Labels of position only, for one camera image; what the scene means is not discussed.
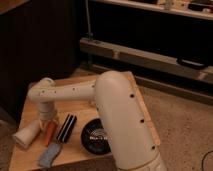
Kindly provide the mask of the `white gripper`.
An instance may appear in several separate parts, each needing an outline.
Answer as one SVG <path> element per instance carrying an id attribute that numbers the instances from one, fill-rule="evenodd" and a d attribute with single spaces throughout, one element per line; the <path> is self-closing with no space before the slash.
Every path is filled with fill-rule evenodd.
<path id="1" fill-rule="evenodd" d="M 50 122 L 55 122 L 56 124 L 59 123 L 59 118 L 57 115 L 55 115 L 54 117 L 50 119 L 43 119 L 39 117 L 38 120 L 39 120 L 39 125 L 42 131 L 45 131 L 47 129 L 47 126 Z"/>

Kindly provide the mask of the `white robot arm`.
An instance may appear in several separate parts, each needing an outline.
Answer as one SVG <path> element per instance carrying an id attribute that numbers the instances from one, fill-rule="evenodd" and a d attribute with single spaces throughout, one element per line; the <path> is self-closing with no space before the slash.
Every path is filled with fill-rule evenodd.
<path id="1" fill-rule="evenodd" d="M 38 104 L 43 121 L 54 117 L 56 101 L 93 100 L 118 171 L 167 171 L 135 91 L 123 73 L 107 71 L 93 81 L 65 86 L 44 78 L 28 91 L 28 97 Z"/>

